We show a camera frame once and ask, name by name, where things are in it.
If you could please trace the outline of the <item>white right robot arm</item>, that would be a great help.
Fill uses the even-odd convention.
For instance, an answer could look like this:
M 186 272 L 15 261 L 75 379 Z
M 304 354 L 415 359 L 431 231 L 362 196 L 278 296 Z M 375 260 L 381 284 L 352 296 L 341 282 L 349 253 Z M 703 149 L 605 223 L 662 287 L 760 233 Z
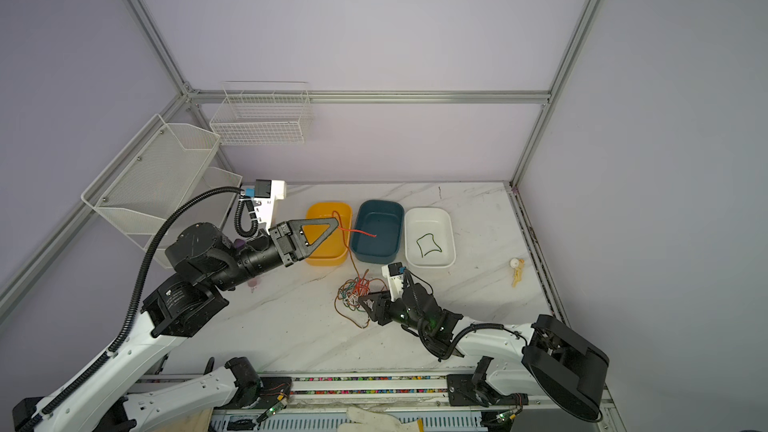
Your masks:
M 369 293 L 358 302 L 371 321 L 399 324 L 439 361 L 475 360 L 471 373 L 448 381 L 450 393 L 463 405 L 525 405 L 521 375 L 526 373 L 572 417 L 588 423 L 602 418 L 609 359 L 551 315 L 523 325 L 478 322 L 440 307 L 420 283 L 405 286 L 400 294 Z

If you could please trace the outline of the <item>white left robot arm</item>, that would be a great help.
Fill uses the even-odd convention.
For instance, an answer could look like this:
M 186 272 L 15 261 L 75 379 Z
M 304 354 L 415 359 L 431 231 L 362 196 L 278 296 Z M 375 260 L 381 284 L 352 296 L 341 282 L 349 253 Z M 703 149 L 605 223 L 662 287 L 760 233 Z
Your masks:
M 171 226 L 198 203 L 222 194 L 235 195 L 239 209 L 251 199 L 239 187 L 224 186 L 176 209 L 145 252 L 116 338 L 52 394 L 21 400 L 13 409 L 15 430 L 149 431 L 203 409 L 258 402 L 263 382 L 245 357 L 159 392 L 129 391 L 151 366 L 228 306 L 224 292 L 307 259 L 340 227 L 334 217 L 290 220 L 268 231 L 253 225 L 243 234 L 244 244 L 236 246 L 214 224 L 195 223 L 166 251 L 173 275 L 146 294 L 149 267 Z

